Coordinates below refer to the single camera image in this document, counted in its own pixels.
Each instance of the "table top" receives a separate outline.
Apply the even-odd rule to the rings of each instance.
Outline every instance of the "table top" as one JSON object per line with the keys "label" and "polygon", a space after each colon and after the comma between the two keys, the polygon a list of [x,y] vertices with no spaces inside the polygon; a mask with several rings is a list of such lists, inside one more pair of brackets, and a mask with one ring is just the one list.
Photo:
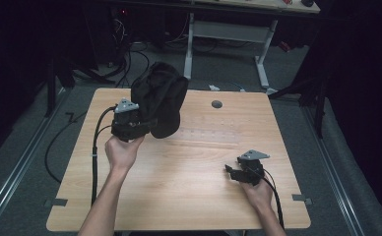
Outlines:
{"label": "table top", "polygon": [[301,3],[301,0],[292,0],[290,4],[286,4],[284,0],[190,0],[196,3],[234,5],[249,8],[261,8],[280,10],[283,12],[297,13],[320,13],[320,8],[316,3],[311,7],[306,7]]}
{"label": "table top", "polygon": [[[126,88],[99,88],[94,95],[74,147],[57,199],[47,220],[51,231],[78,231],[91,204],[92,143],[101,113],[122,97]],[[214,108],[218,100],[222,108]],[[111,124],[108,113],[101,127]],[[108,173],[104,143],[98,137],[98,188]],[[307,228],[304,202],[268,96],[261,92],[188,90],[181,108],[181,125],[172,136],[157,140],[146,135],[135,165],[121,189],[116,230],[259,229],[259,220],[238,182],[224,165],[239,168],[236,158],[250,149],[270,155],[262,159],[277,185],[286,228]]]}

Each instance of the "cable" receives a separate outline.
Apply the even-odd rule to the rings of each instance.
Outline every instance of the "cable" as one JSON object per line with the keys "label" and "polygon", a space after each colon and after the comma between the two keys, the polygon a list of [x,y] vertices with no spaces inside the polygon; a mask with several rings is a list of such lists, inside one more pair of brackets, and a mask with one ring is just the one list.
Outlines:
{"label": "cable", "polygon": [[208,49],[208,50],[198,50],[197,48],[195,48],[195,46],[193,46],[193,49],[196,51],[196,52],[201,52],[201,53],[208,53],[208,52],[211,52],[213,50],[215,50],[218,46],[218,40],[217,39],[214,39],[214,38],[205,38],[205,40],[195,40],[196,42],[200,41],[200,42],[204,42],[204,41],[213,41],[214,42],[214,45],[212,46],[212,48]]}
{"label": "cable", "polygon": [[54,175],[52,173],[52,171],[50,170],[49,168],[49,164],[48,164],[48,156],[49,156],[49,152],[50,152],[50,149],[53,145],[53,143],[55,143],[56,139],[62,134],[62,132],[64,132],[71,124],[75,123],[78,121],[78,119],[80,119],[81,117],[85,116],[87,114],[87,111],[82,113],[81,115],[77,116],[74,120],[72,120],[70,123],[68,123],[67,125],[65,125],[56,135],[55,137],[53,137],[52,141],[50,142],[49,146],[47,147],[47,150],[46,150],[46,153],[44,154],[44,166],[46,167],[46,171],[47,173],[50,175],[50,177],[52,177],[52,179],[54,179],[56,182],[58,182],[59,184],[62,183],[62,180],[60,180],[58,177],[56,177],[56,175]]}
{"label": "cable", "polygon": [[117,84],[115,84],[115,88],[118,88],[120,86],[120,83],[126,79],[127,77],[127,74],[130,72],[130,67],[131,67],[131,64],[132,64],[132,56],[130,54],[130,48],[129,48],[129,51],[128,51],[128,56],[129,56],[129,66],[127,67],[127,71],[125,70],[124,71],[124,75],[120,78],[120,80],[117,82]]}
{"label": "cable", "polygon": [[182,34],[184,34],[185,29],[187,29],[187,23],[188,23],[189,17],[190,17],[190,15],[187,14],[187,18],[185,19],[184,27],[182,28],[182,31],[181,31],[181,33],[179,34],[179,36],[178,36],[176,39],[173,39],[173,40],[168,41],[168,42],[166,42],[166,43],[171,43],[171,42],[181,41],[181,40],[183,40],[183,39],[185,39],[185,38],[188,38],[188,36],[184,36],[184,37],[182,37],[182,38],[180,38],[180,37],[182,36]]}
{"label": "cable", "polygon": [[230,82],[230,83],[231,83],[232,85],[235,85],[235,86],[239,87],[239,88],[240,88],[240,91],[246,91],[246,90],[244,89],[244,87],[241,86],[240,84],[235,83],[235,82]]}
{"label": "cable", "polygon": [[91,196],[91,206],[96,201],[96,185],[98,182],[98,171],[97,171],[97,147],[96,147],[96,140],[98,139],[98,135],[100,133],[99,126],[101,125],[101,121],[104,118],[104,116],[111,110],[114,110],[115,106],[108,107],[104,112],[102,112],[101,116],[98,119],[98,122],[96,123],[95,127],[95,134],[94,134],[94,140],[93,140],[93,190],[92,190],[92,196]]}
{"label": "cable", "polygon": [[145,71],[142,73],[142,75],[141,75],[141,77],[148,71],[148,69],[149,69],[149,66],[151,65],[151,62],[150,62],[150,60],[149,60],[149,57],[147,56],[147,55],[145,55],[144,53],[142,53],[142,52],[140,52],[140,51],[135,51],[136,53],[139,53],[139,54],[141,54],[142,56],[144,56],[145,57],[145,59],[146,59],[146,61],[147,61],[147,66],[146,66],[146,69],[145,69]]}
{"label": "cable", "polygon": [[120,22],[119,20],[114,19],[114,21],[119,24],[117,30],[115,31],[116,33],[118,33],[118,31],[120,30],[121,27],[123,27],[123,32],[121,33],[121,38],[120,38],[120,43],[122,43],[123,39],[124,39],[125,32],[126,32],[126,28],[124,27],[123,23]]}
{"label": "cable", "polygon": [[278,214],[278,220],[280,222],[280,225],[283,229],[285,229],[284,227],[284,218],[283,218],[283,209],[281,208],[281,201],[280,201],[280,197],[278,196],[278,192],[277,192],[277,188],[275,186],[275,181],[274,181],[274,178],[272,177],[272,175],[266,171],[264,169],[264,171],[266,171],[268,173],[268,175],[271,177],[274,185],[271,184],[271,182],[265,178],[265,176],[261,176],[260,174],[258,174],[256,171],[254,171],[253,169],[247,167],[247,169],[249,169],[250,171],[252,171],[252,173],[256,174],[257,176],[261,177],[263,180],[265,180],[265,182],[271,187],[272,191],[274,192],[274,196],[275,196],[275,201],[277,203],[277,214]]}
{"label": "cable", "polygon": [[245,42],[242,42],[242,43],[239,44],[239,45],[233,45],[233,44],[225,43],[225,41],[228,41],[228,40],[220,40],[220,41],[219,41],[219,45],[221,45],[221,46],[227,46],[227,47],[240,48],[240,47],[245,47],[245,46],[250,46],[250,45],[252,45],[252,44],[255,44],[255,42],[245,41]]}
{"label": "cable", "polygon": [[170,47],[170,48],[174,48],[174,49],[182,49],[182,48],[185,48],[185,47],[188,45],[187,42],[183,42],[180,46],[172,46],[172,45],[171,45],[171,44],[173,44],[173,43],[179,43],[179,42],[181,42],[181,41],[178,40],[178,41],[175,41],[175,42],[166,43],[165,46]]}
{"label": "cable", "polygon": [[111,126],[110,125],[108,125],[108,126],[105,126],[104,128],[102,128],[102,129],[100,129],[99,131],[98,131],[98,135],[99,135],[99,133],[101,133],[103,130],[105,130],[105,129],[107,129],[107,128],[110,128]]}

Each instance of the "black cable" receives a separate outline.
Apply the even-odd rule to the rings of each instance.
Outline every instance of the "black cable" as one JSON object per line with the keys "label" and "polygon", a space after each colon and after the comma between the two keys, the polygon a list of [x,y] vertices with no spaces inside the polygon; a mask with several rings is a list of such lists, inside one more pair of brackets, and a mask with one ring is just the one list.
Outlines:
{"label": "black cable", "polygon": [[208,49],[208,50],[198,50],[194,45],[193,45],[193,49],[194,49],[194,51],[196,51],[196,52],[201,52],[201,53],[208,53],[208,52],[211,52],[211,51],[213,51],[213,50],[215,50],[216,48],[217,48],[217,46],[218,46],[218,43],[219,43],[219,41],[217,40],[217,39],[208,39],[208,38],[205,38],[205,40],[198,40],[198,41],[213,41],[214,42],[214,45],[212,46],[212,48],[210,48],[210,49]]}
{"label": "black cable", "polygon": [[107,128],[110,128],[111,126],[110,125],[108,125],[108,126],[105,126],[104,128],[102,128],[102,129],[100,129],[99,131],[98,131],[98,135],[99,135],[99,133],[101,133],[103,130],[105,130],[105,129],[107,129]]}
{"label": "black cable", "polygon": [[146,59],[146,61],[147,61],[147,66],[146,66],[146,69],[145,69],[145,71],[142,73],[142,75],[141,75],[141,77],[148,71],[148,69],[149,69],[149,66],[151,65],[151,62],[150,62],[150,60],[149,60],[149,57],[147,56],[147,55],[145,55],[144,53],[142,53],[142,52],[140,52],[140,51],[136,51],[136,53],[139,53],[139,54],[141,54],[142,56],[144,56],[145,57],[145,59]]}
{"label": "black cable", "polygon": [[233,44],[230,44],[230,43],[225,43],[224,40],[220,40],[220,41],[219,41],[219,45],[221,45],[221,46],[234,47],[234,48],[240,48],[240,47],[250,46],[250,45],[252,45],[252,44],[254,44],[254,42],[245,41],[245,42],[242,42],[242,43],[239,44],[239,45],[233,45]]}
{"label": "black cable", "polygon": [[278,220],[280,222],[280,225],[283,229],[285,229],[284,227],[284,218],[283,218],[283,209],[281,208],[281,201],[280,201],[280,197],[278,196],[278,192],[277,192],[277,188],[275,186],[275,181],[274,181],[274,178],[272,177],[272,175],[264,169],[265,172],[268,173],[268,175],[271,177],[274,185],[271,184],[271,182],[265,178],[264,176],[261,176],[260,174],[258,174],[256,171],[254,171],[253,169],[247,167],[250,171],[252,171],[252,173],[258,175],[259,177],[261,177],[263,180],[265,180],[265,182],[271,187],[272,191],[274,192],[274,196],[275,196],[275,201],[277,203],[277,214],[278,214]]}
{"label": "black cable", "polygon": [[54,175],[52,173],[52,171],[50,170],[49,168],[49,163],[47,161],[48,159],[48,156],[49,156],[49,152],[50,152],[50,149],[53,145],[53,143],[55,143],[56,139],[62,134],[62,132],[64,132],[71,124],[75,123],[78,121],[78,119],[80,119],[81,117],[85,116],[87,114],[87,111],[82,113],[81,115],[77,116],[74,120],[72,120],[70,123],[68,123],[67,125],[65,125],[56,135],[55,137],[53,137],[52,141],[50,142],[49,146],[47,147],[47,150],[46,150],[46,153],[44,154],[44,166],[46,167],[46,171],[47,173],[50,175],[50,177],[52,177],[52,179],[54,179],[56,182],[58,182],[59,184],[62,183],[62,180],[60,180],[58,177],[56,177],[56,175]]}
{"label": "black cable", "polygon": [[115,85],[116,88],[118,88],[120,86],[120,83],[127,78],[127,74],[130,72],[130,68],[131,68],[131,65],[132,65],[132,56],[131,56],[131,53],[130,53],[130,48],[129,48],[129,51],[127,52],[128,53],[128,56],[129,56],[129,66],[127,67],[127,70],[124,72],[124,75],[123,77],[120,78],[120,80],[117,82],[117,84]]}
{"label": "black cable", "polygon": [[284,218],[283,218],[283,210],[281,208],[281,202],[280,202],[280,197],[278,196],[277,189],[269,182],[267,178],[263,178],[265,182],[271,187],[272,191],[274,191],[274,196],[275,196],[275,201],[277,202],[277,213],[278,213],[278,220],[280,221],[280,225],[283,229],[284,227]]}
{"label": "black cable", "polygon": [[96,201],[96,185],[98,182],[98,171],[97,171],[97,147],[96,147],[96,140],[98,139],[98,135],[100,133],[99,126],[101,125],[101,121],[104,118],[105,114],[107,114],[109,111],[114,110],[115,106],[108,107],[104,112],[102,112],[101,116],[98,119],[98,122],[96,123],[95,127],[95,134],[94,134],[94,140],[93,140],[93,192],[91,196],[91,206]]}
{"label": "black cable", "polygon": [[166,42],[164,45],[170,48],[182,49],[188,45],[188,41],[183,42],[184,39],[188,39],[188,37],[184,37],[176,41]]}

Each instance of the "black device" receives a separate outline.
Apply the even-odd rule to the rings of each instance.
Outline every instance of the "black device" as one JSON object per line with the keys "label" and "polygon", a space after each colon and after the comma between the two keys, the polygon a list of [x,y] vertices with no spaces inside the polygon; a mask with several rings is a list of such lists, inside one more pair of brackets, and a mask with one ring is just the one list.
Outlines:
{"label": "black device", "polygon": [[111,133],[124,142],[147,133],[157,139],[172,135],[179,128],[187,90],[188,79],[171,65],[156,62],[133,83],[131,101],[122,98],[115,107]]}
{"label": "black device", "polygon": [[122,98],[114,110],[111,134],[121,141],[128,142],[145,136],[157,124],[157,118],[144,122],[140,114],[139,104]]}
{"label": "black device", "polygon": [[301,3],[306,7],[311,7],[314,4],[314,0],[301,0]]}
{"label": "black device", "polygon": [[255,186],[265,177],[264,167],[259,159],[268,157],[265,153],[251,149],[237,158],[237,162],[242,170],[235,170],[226,165],[225,171],[230,174],[232,180],[250,183]]}

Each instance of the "metal bracket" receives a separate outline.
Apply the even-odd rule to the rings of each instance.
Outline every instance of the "metal bracket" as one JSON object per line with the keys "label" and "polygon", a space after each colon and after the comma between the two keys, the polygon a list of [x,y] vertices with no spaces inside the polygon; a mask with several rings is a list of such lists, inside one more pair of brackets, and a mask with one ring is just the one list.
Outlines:
{"label": "metal bracket", "polygon": [[54,200],[46,200],[44,202],[44,207],[47,207],[47,208],[50,208],[52,206],[61,206],[61,207],[65,207],[66,204],[68,203],[68,200],[64,200],[64,199],[54,199]]}
{"label": "metal bracket", "polygon": [[305,198],[304,195],[295,195],[293,194],[292,195],[292,200],[293,201],[301,201],[301,202],[305,202],[306,205],[313,205],[313,201],[309,198]]}
{"label": "metal bracket", "polygon": [[118,103],[117,107],[114,110],[114,113],[121,113],[131,110],[139,109],[139,104],[133,103],[125,97],[121,98],[120,103]]}
{"label": "metal bracket", "polygon": [[270,156],[268,154],[262,153],[261,151],[257,151],[254,149],[251,149],[240,156],[240,159],[244,160],[254,160],[254,159],[264,159],[269,158]]}

